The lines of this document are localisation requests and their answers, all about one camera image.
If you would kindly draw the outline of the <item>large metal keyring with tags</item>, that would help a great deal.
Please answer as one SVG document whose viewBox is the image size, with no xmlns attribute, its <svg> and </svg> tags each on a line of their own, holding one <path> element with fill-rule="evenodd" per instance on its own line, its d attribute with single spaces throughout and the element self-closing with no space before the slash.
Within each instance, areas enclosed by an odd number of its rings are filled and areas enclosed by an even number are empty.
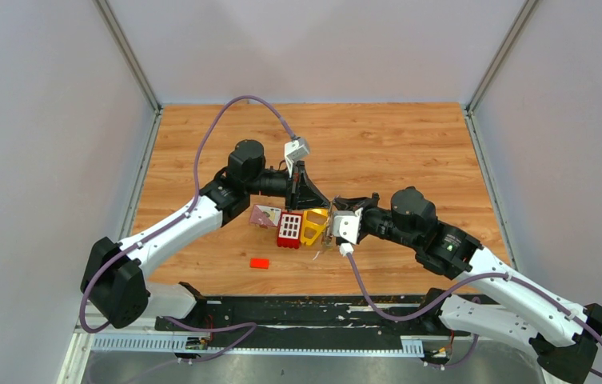
<svg viewBox="0 0 602 384">
<path fill-rule="evenodd" d="M 327 220 L 325 224 L 325 228 L 323 229 L 321 236 L 321 252 L 326 252 L 333 247 L 333 215 L 335 211 L 335 206 L 333 201 L 329 203 Z"/>
</svg>

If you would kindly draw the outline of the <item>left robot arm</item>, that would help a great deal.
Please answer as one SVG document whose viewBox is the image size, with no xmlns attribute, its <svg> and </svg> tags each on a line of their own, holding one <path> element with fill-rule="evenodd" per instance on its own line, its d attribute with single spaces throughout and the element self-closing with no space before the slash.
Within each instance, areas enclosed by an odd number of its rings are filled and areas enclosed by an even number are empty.
<svg viewBox="0 0 602 384">
<path fill-rule="evenodd" d="M 200 329 L 207 311 L 188 290 L 171 294 L 173 305 L 153 306 L 158 292 L 150 289 L 147 277 L 191 242 L 232 222 L 249 208 L 254 195 L 283 198 L 287 211 L 329 207 L 307 174 L 303 159 L 309 152 L 305 138 L 292 139 L 284 145 L 286 168 L 276 170 L 266 167 L 260 142 L 242 140 L 226 166 L 185 206 L 140 234 L 117 242 L 108 237 L 97 240 L 80 285 L 80 319 L 85 320 L 86 305 L 91 303 L 105 321 L 96 328 L 82 322 L 82 328 L 90 333 L 107 326 L 121 329 L 148 314 L 174 317 L 187 330 Z"/>
</svg>

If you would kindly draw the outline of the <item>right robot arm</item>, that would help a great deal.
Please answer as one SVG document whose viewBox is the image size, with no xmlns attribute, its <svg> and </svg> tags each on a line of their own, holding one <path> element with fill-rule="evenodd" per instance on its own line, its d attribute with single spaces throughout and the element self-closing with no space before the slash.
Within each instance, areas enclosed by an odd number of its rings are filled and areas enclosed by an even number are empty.
<svg viewBox="0 0 602 384">
<path fill-rule="evenodd" d="M 428 271 L 452 281 L 432 290 L 425 304 L 405 316 L 422 330 L 444 328 L 490 338 L 523 351 L 567 383 L 593 373 L 602 350 L 602 306 L 583 306 L 543 289 L 502 262 L 477 238 L 442 222 L 435 205 L 416 188 L 398 190 L 387 209 L 379 196 L 335 198 L 330 229 L 341 254 L 373 236 L 412 249 Z"/>
</svg>

